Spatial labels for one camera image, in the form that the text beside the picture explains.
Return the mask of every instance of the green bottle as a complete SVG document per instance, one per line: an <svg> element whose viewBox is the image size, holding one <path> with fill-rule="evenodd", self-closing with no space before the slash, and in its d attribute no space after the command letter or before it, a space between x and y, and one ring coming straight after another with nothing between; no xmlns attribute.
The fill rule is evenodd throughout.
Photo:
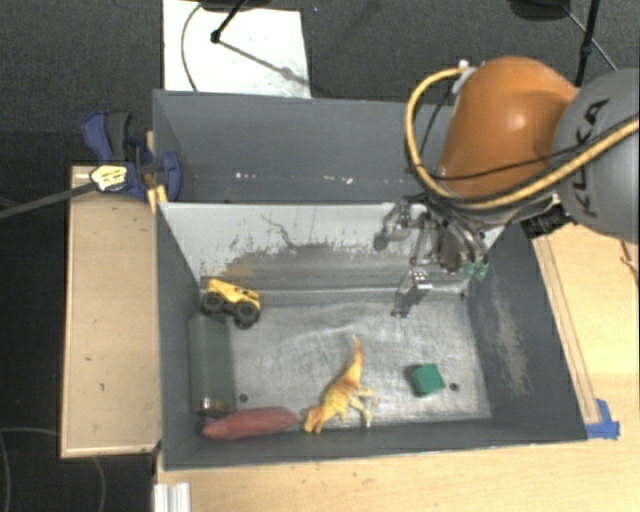
<svg viewBox="0 0 640 512"><path fill-rule="evenodd" d="M188 322L191 409L221 417L234 409L233 361L224 314L196 313Z"/></svg>

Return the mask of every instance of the floor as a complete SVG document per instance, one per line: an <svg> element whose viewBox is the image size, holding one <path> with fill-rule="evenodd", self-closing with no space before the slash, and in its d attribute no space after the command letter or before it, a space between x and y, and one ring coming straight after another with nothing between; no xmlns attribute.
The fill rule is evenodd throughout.
<svg viewBox="0 0 640 512"><path fill-rule="evenodd" d="M586 20L587 0L566 4ZM314 96L403 101L426 73L463 57L479 63L505 54L538 58L573 79L582 40L564 11L520 0L273 0L270 6L303 10ZM92 160L79 130L91 112L128 110L137 131L151 127L150 91L163 83L162 3L3 0L0 18L2 207L65 189L71 163ZM638 2L601 4L596 38L619 68L638 66L639 27ZM585 82L607 71L594 52ZM55 436L8 430L59 428L65 230L64 203L0 221L8 510L150 510L150 457L100 459L102 504L93 461L63 463ZM9 479L0 467L2 507Z"/></svg>

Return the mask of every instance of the wooden table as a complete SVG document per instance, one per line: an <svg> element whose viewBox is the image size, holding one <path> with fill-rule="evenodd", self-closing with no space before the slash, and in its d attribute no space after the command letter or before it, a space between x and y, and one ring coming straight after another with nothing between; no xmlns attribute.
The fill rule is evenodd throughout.
<svg viewBox="0 0 640 512"><path fill-rule="evenodd" d="M74 173L81 184L86 169ZM148 452L160 438L151 213L112 196L74 199L71 209L62 455ZM593 389L621 422L618 441L168 473L160 462L157 481L189 482L194 512L636 510L635 278L620 242L581 227L535 245L583 414L597 415ZM124 277L114 282L109 265Z"/></svg>

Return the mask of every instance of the dinosaur figurine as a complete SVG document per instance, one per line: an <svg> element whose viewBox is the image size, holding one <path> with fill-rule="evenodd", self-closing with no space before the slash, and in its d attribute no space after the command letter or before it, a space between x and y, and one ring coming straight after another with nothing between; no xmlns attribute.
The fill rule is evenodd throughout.
<svg viewBox="0 0 640 512"><path fill-rule="evenodd" d="M349 369L331 385L324 396L322 404L316 405L309 411L307 419L304 422L305 432L320 433L324 423L336 414L340 415L340 419L344 421L347 416L347 406L349 405L362 413L367 428L371 426L371 412L360 399L363 397L371 397L371 405L376 405L378 399L371 389L360 385L363 361L362 346L355 335L353 336L353 341L355 341L356 344L353 363L351 363Z"/></svg>

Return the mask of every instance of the yellow toy truck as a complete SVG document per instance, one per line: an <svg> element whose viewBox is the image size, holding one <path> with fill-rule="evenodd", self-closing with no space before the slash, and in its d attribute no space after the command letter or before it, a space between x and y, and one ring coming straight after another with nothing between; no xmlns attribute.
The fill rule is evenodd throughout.
<svg viewBox="0 0 640 512"><path fill-rule="evenodd" d="M201 307L208 315L230 314L238 327L248 329L260 316L260 295L220 279L209 279Z"/></svg>

